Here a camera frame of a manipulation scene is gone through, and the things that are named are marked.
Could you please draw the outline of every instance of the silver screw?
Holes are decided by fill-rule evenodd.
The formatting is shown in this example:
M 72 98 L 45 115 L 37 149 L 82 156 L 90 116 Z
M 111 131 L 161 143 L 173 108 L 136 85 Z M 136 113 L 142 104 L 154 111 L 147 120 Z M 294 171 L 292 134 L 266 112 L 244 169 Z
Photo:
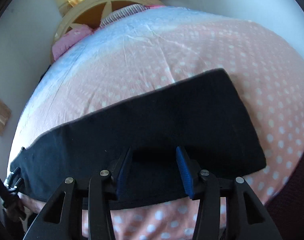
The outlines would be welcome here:
M 71 184 L 73 182 L 73 178 L 72 177 L 68 177 L 65 179 L 65 183 L 66 184 Z
M 201 170 L 199 172 L 202 176 L 209 176 L 210 175 L 210 172 L 208 170 Z
M 242 184 L 244 182 L 244 179 L 242 177 L 237 177 L 235 180 L 237 183 L 240 183 L 240 184 Z
M 100 175 L 105 177 L 105 176 L 109 175 L 109 171 L 108 170 L 102 170 L 102 171 L 100 171 Z

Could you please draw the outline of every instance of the bed sheet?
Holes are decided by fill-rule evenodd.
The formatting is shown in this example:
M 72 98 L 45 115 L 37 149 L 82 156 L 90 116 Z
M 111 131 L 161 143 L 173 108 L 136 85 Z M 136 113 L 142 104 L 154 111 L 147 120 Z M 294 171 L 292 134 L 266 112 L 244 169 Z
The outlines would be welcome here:
M 73 46 L 26 105 L 9 163 L 22 146 L 60 124 L 213 68 L 230 75 L 258 134 L 267 166 L 245 179 L 266 203 L 304 151 L 304 60 L 256 23 L 186 8 L 127 17 Z M 190 239 L 197 211 L 198 201 L 184 198 L 111 214 L 118 240 Z M 220 213 L 224 226 L 224 199 Z

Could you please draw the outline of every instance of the white wall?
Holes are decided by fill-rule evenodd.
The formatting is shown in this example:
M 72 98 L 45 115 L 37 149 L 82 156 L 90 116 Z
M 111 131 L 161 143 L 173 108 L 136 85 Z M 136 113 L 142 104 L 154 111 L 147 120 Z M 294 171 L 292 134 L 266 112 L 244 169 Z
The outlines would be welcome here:
M 13 0 L 0 19 L 0 98 L 12 116 L 0 136 L 0 177 L 21 112 L 50 64 L 55 30 L 62 20 L 54 0 Z
M 295 0 L 162 0 L 233 18 L 252 20 L 283 37 L 304 58 L 304 12 Z

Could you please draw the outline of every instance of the headboard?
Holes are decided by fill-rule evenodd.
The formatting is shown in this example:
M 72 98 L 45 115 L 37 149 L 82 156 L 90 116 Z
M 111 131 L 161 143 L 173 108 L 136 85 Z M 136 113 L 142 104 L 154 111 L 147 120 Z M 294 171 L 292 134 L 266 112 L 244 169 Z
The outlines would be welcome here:
M 98 28 L 101 18 L 135 3 L 143 5 L 163 4 L 159 0 L 84 0 L 65 14 L 54 35 L 53 43 L 68 32 L 73 24 L 86 24 L 93 29 Z

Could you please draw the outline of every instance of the striped fabric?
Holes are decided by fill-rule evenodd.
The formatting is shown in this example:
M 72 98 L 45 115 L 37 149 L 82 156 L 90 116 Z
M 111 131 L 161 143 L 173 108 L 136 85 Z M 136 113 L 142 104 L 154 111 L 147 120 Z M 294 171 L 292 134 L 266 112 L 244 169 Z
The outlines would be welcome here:
M 139 12 L 143 12 L 148 9 L 150 9 L 150 8 L 148 8 L 142 4 L 132 4 L 127 7 L 122 8 L 122 9 L 119 9 L 117 11 L 114 11 L 101 21 L 99 29 L 102 29 L 105 26 L 107 26 L 108 24 L 116 22 L 122 18 L 125 18 L 127 16 L 130 16 L 130 15 L 133 15 L 133 14 L 136 14 Z

